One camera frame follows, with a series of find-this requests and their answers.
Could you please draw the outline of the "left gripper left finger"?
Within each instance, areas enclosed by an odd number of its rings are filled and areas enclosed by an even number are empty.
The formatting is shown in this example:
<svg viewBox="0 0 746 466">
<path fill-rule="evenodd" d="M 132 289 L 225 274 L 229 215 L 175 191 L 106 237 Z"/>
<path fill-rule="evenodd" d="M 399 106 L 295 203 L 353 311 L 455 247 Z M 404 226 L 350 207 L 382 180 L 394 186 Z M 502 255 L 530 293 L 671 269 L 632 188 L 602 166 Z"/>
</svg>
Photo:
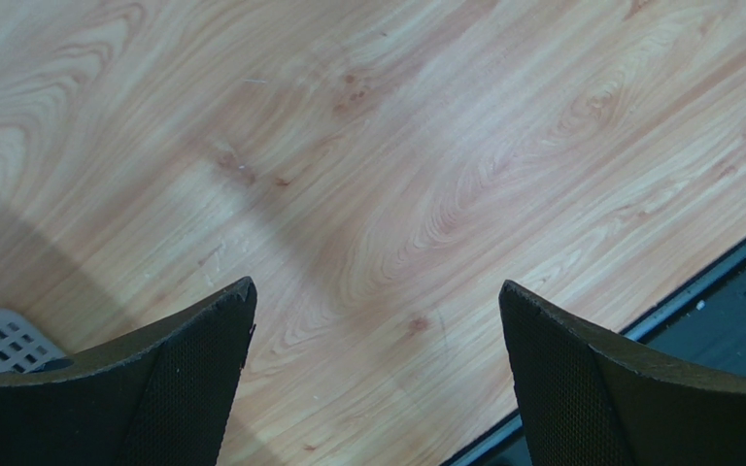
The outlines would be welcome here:
<svg viewBox="0 0 746 466">
<path fill-rule="evenodd" d="M 254 334 L 244 277 L 32 371 L 0 373 L 0 465 L 213 465 Z"/>
</svg>

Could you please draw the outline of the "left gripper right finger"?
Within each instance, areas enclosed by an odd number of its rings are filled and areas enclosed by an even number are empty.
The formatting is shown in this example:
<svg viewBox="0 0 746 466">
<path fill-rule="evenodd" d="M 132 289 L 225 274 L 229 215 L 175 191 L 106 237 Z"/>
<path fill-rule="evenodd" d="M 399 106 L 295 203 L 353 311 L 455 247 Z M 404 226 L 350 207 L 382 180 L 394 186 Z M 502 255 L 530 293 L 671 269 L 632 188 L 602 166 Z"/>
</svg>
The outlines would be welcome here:
<svg viewBox="0 0 746 466">
<path fill-rule="evenodd" d="M 507 281 L 498 297 L 535 465 L 746 465 L 746 377 L 634 342 Z"/>
</svg>

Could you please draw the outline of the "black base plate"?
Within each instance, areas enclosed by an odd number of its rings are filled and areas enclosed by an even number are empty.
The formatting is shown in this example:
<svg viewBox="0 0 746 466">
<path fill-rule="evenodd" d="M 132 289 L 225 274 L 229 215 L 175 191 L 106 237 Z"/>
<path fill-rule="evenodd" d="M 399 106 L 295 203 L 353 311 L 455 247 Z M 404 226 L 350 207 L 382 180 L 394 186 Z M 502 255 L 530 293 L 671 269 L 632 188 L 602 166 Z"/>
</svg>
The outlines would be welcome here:
<svg viewBox="0 0 746 466">
<path fill-rule="evenodd" d="M 746 377 L 746 238 L 618 333 L 650 349 Z M 535 465 L 519 406 L 456 453 L 455 465 Z"/>
</svg>

